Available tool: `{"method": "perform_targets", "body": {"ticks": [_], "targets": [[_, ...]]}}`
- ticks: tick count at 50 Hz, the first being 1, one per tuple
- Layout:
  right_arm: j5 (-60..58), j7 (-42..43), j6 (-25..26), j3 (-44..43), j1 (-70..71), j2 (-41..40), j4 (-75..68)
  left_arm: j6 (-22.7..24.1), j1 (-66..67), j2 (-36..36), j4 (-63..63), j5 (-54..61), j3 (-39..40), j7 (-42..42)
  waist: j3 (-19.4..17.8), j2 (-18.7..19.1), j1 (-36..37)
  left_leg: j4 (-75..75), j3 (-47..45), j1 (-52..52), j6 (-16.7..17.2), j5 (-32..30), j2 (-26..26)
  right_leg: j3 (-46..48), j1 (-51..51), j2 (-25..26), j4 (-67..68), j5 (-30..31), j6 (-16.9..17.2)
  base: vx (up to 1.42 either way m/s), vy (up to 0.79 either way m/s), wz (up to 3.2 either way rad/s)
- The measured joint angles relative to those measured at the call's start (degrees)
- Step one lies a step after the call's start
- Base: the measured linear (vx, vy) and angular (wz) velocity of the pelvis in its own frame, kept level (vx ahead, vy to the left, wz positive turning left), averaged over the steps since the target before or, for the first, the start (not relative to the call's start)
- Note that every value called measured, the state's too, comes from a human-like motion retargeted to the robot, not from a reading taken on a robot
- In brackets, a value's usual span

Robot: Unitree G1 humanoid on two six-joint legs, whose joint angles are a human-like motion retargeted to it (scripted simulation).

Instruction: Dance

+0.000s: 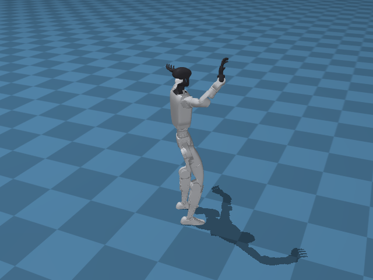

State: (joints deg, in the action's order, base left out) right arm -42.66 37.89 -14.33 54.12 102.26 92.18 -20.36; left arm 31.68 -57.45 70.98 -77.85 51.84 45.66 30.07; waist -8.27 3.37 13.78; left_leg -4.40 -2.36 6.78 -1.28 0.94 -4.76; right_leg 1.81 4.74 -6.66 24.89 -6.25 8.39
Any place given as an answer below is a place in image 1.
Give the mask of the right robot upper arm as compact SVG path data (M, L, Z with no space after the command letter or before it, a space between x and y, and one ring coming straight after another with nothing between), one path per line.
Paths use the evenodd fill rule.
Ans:
M181 100L181 105L183 108L192 108L192 107L208 107L210 105L210 99L206 98L203 102L199 102L198 98L193 98L188 96Z

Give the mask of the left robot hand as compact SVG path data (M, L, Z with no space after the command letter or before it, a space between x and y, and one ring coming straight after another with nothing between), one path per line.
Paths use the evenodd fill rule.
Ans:
M173 72L173 70L175 70L174 69L174 66L173 66L173 69L172 69L172 65L170 66L170 65L166 65L166 68L170 71L170 72Z

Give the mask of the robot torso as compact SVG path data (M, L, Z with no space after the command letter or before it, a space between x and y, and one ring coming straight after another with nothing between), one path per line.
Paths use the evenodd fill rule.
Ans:
M181 100L190 96L190 94L183 90L183 94L175 94L173 88L170 92L170 110L171 110L171 120L172 124L177 129L176 133L176 140L177 145L180 149L182 144L187 142L188 145L191 145L192 140L191 136L188 132L188 128L191 125L191 118L192 118L192 108L183 108L181 105ZM186 91L186 92L185 92Z

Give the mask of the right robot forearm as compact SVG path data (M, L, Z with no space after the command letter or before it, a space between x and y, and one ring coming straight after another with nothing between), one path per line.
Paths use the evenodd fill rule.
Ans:
M225 78L224 78L224 82L220 82L219 77L218 77L217 81L214 84L212 84L210 89L207 90L205 94L200 97L199 102L200 103L203 102L207 97L209 97L210 99L213 99L215 94L221 89L221 87L225 84L225 82L226 82Z

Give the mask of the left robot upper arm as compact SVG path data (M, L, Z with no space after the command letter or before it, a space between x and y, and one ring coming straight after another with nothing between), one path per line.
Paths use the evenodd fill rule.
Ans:
M179 83L182 83L182 82L183 82L183 79L180 80L180 79L177 79L177 78L176 78L176 79L175 79L175 82L176 82L176 83L174 84L173 88L176 88L177 85L178 85ZM172 88L172 89L173 89L173 88ZM172 89L171 89L171 90L172 90ZM171 90L170 90L170 92L171 92Z

